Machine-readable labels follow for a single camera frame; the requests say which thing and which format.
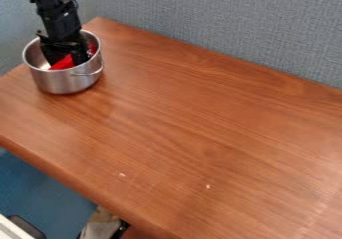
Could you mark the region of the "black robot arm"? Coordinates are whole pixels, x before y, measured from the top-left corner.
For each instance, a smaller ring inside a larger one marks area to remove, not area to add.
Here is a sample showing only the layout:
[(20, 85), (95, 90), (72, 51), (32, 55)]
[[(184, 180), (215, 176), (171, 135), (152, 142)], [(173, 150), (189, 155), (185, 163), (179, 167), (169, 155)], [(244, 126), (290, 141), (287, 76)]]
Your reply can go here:
[(66, 55), (80, 65), (91, 58), (86, 41), (81, 34), (76, 0), (29, 0), (36, 4), (36, 13), (45, 32), (37, 31), (40, 48), (50, 65)]

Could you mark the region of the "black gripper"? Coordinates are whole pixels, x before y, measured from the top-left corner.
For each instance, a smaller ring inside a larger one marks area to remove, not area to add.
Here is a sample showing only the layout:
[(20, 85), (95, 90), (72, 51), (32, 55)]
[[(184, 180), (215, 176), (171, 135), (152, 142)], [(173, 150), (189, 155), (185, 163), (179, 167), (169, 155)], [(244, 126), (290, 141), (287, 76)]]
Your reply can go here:
[(37, 36), (49, 65), (54, 65), (65, 57), (65, 51), (56, 46), (72, 46), (73, 64), (85, 63), (91, 58), (91, 51), (80, 34), (76, 0), (36, 0), (36, 6), (45, 28), (45, 32), (37, 33)]

